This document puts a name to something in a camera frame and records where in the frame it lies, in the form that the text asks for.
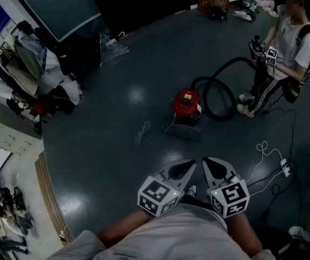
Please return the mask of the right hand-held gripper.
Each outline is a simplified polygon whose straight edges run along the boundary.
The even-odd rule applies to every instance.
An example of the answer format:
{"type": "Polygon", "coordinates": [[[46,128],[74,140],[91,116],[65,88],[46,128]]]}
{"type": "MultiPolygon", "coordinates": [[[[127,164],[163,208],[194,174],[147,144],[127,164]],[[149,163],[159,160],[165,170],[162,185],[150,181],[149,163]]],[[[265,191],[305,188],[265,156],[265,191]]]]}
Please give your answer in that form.
{"type": "Polygon", "coordinates": [[[210,191],[211,205],[222,217],[228,218],[246,210],[250,195],[245,180],[235,175],[232,165],[224,160],[204,157],[202,166],[208,186],[217,187],[220,179],[231,179],[210,191]]]}

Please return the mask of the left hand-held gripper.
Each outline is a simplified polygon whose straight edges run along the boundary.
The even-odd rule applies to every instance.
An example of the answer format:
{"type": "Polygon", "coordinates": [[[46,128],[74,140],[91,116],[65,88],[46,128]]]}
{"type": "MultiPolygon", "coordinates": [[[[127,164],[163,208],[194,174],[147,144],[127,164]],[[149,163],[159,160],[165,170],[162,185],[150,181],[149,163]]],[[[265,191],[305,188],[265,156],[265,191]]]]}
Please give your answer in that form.
{"type": "Polygon", "coordinates": [[[165,164],[160,172],[146,178],[138,190],[137,205],[153,217],[159,217],[177,206],[181,191],[186,188],[196,165],[193,159],[165,164]]]}

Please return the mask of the person's right forearm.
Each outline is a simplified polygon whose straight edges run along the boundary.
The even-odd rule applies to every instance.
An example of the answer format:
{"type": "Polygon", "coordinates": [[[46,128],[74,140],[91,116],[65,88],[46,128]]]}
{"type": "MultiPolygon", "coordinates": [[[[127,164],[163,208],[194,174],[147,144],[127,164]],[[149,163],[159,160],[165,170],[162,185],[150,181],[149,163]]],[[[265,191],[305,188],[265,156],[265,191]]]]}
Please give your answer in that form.
{"type": "Polygon", "coordinates": [[[243,212],[229,217],[227,221],[232,239],[250,258],[263,250],[261,241],[243,212]]]}

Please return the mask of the person's left forearm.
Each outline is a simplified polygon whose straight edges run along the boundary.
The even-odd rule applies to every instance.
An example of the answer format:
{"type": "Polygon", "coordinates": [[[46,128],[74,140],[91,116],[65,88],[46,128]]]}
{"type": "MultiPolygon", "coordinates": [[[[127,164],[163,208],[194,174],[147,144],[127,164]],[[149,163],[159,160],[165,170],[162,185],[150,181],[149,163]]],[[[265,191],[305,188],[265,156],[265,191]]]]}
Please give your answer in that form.
{"type": "Polygon", "coordinates": [[[123,240],[131,232],[149,222],[151,219],[152,216],[144,210],[138,209],[116,223],[101,230],[97,237],[106,248],[110,248],[123,240]]]}

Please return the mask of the person's white shoe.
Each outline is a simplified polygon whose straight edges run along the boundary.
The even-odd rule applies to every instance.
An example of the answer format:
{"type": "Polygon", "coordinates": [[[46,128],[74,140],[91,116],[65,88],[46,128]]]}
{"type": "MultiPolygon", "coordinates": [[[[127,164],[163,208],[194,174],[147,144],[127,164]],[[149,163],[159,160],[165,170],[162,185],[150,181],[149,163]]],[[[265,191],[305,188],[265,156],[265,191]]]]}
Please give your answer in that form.
{"type": "Polygon", "coordinates": [[[198,191],[198,187],[195,184],[192,184],[186,191],[185,195],[186,196],[191,196],[193,198],[196,197],[198,191]]]}

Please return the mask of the person's black trousers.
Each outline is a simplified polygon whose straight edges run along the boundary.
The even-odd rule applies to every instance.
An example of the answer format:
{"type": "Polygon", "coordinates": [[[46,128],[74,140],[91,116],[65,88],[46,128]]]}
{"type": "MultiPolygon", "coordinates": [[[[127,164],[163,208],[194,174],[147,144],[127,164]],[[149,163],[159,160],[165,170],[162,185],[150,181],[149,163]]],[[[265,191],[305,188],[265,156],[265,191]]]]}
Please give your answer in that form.
{"type": "Polygon", "coordinates": [[[195,197],[193,197],[191,195],[188,195],[188,194],[184,195],[181,198],[180,202],[182,204],[189,204],[189,205],[200,207],[200,208],[207,209],[207,210],[210,210],[210,211],[214,210],[212,205],[210,205],[209,203],[202,202],[201,200],[198,200],[195,197]]]}

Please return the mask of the red vacuum cleaner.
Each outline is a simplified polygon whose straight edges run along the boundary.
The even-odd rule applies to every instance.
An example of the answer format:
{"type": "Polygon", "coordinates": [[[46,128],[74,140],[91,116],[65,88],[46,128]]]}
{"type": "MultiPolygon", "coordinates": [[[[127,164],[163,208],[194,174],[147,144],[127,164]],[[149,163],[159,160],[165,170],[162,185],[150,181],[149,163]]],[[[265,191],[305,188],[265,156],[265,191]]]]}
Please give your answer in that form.
{"type": "Polygon", "coordinates": [[[182,89],[174,98],[172,109],[175,124],[194,127],[201,120],[204,106],[196,91],[182,89]]]}

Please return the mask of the person's white shirt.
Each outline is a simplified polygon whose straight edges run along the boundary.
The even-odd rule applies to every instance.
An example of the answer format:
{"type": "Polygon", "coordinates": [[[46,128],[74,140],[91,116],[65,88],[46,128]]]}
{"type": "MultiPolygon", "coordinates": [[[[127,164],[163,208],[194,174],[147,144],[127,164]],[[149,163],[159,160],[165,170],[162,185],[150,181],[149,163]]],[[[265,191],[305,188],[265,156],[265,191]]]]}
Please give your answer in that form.
{"type": "Polygon", "coordinates": [[[178,204],[107,248],[91,231],[46,260],[276,260],[270,250],[247,253],[214,212],[178,204]]]}

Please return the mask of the white power strip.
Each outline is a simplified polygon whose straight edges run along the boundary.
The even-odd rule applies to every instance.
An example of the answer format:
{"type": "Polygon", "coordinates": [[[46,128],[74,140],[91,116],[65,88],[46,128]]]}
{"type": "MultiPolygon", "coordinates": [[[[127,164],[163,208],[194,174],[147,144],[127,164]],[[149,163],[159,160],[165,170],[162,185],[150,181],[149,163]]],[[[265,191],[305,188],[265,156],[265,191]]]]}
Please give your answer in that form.
{"type": "Polygon", "coordinates": [[[288,177],[291,173],[290,170],[290,163],[284,158],[280,161],[280,166],[282,168],[282,172],[285,175],[285,177],[288,177]]]}

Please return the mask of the white crumpled cloth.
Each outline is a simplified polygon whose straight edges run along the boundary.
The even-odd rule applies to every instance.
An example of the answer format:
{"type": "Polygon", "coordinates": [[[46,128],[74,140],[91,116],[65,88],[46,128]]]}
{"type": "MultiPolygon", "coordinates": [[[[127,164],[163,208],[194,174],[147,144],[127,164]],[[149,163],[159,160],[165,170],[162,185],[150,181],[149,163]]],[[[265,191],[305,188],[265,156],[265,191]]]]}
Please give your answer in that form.
{"type": "Polygon", "coordinates": [[[288,233],[296,239],[300,239],[306,242],[310,243],[310,233],[305,231],[302,227],[300,226],[292,226],[289,230],[288,233]]]}

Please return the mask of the transparent umbrella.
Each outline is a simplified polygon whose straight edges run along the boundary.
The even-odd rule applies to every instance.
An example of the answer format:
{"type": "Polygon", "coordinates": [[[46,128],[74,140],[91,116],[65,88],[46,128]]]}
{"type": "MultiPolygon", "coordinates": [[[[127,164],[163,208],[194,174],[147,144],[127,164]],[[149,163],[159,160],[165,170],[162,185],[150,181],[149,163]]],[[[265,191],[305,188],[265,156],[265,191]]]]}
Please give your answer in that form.
{"type": "Polygon", "coordinates": [[[124,46],[116,41],[116,39],[110,39],[104,33],[99,33],[100,40],[100,66],[109,60],[118,56],[124,55],[130,52],[128,46],[124,46]]]}

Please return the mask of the small black cart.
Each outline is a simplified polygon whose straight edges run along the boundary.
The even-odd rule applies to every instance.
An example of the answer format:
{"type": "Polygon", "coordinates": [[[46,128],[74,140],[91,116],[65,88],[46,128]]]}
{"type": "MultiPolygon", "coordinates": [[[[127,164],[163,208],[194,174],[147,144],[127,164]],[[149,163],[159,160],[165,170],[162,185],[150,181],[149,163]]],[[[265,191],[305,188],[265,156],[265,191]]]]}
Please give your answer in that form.
{"type": "Polygon", "coordinates": [[[227,15],[228,12],[225,8],[220,6],[212,6],[210,8],[210,18],[212,20],[217,19],[222,23],[228,19],[227,15]]]}

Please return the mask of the brown cardboard box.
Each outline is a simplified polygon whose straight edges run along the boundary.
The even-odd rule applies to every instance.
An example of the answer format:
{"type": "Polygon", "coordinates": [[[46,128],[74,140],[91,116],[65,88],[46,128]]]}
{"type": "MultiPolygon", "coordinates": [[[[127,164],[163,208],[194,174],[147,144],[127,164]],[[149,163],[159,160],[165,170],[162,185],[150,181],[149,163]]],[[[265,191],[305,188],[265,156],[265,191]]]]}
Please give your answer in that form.
{"type": "Polygon", "coordinates": [[[211,8],[219,7],[228,10],[230,0],[198,0],[198,9],[206,14],[211,13],[211,8]]]}

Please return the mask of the pile of clothes and bags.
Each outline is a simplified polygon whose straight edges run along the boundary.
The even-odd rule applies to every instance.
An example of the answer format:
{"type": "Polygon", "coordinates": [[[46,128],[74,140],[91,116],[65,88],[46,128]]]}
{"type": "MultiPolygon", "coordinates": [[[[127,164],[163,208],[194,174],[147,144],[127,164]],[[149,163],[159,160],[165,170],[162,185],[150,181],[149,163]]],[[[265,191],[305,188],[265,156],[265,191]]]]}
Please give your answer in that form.
{"type": "Polygon", "coordinates": [[[84,100],[71,54],[49,47],[40,28],[12,25],[0,46],[0,97],[22,119],[48,122],[56,112],[72,114],[84,100]]]}

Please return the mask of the black wheeled machine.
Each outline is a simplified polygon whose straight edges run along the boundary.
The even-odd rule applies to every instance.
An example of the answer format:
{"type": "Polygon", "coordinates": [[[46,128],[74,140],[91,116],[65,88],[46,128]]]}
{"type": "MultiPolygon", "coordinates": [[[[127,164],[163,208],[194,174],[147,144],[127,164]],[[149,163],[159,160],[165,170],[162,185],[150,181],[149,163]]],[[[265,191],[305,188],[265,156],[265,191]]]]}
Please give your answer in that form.
{"type": "Polygon", "coordinates": [[[0,207],[3,211],[12,212],[14,207],[17,211],[25,211],[26,206],[23,199],[23,193],[18,187],[14,187],[14,193],[11,194],[7,187],[0,187],[0,207]]]}

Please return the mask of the white locker cabinet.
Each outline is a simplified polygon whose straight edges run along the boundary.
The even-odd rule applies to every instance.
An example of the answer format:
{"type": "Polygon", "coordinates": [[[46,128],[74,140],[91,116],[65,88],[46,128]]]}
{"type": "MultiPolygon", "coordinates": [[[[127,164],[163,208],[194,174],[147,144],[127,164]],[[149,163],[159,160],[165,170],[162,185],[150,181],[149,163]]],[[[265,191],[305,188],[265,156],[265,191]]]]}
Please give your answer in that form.
{"type": "Polygon", "coordinates": [[[0,123],[0,149],[26,155],[37,143],[38,138],[29,136],[0,123]]]}

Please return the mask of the dark green framed board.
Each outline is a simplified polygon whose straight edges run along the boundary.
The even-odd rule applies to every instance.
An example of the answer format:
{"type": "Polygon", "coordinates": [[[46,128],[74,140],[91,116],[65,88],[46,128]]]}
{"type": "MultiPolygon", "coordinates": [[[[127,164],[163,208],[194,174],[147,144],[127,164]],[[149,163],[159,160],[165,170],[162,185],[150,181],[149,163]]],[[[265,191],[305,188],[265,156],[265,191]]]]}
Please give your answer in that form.
{"type": "Polygon", "coordinates": [[[24,0],[59,42],[101,16],[93,0],[24,0]]]}

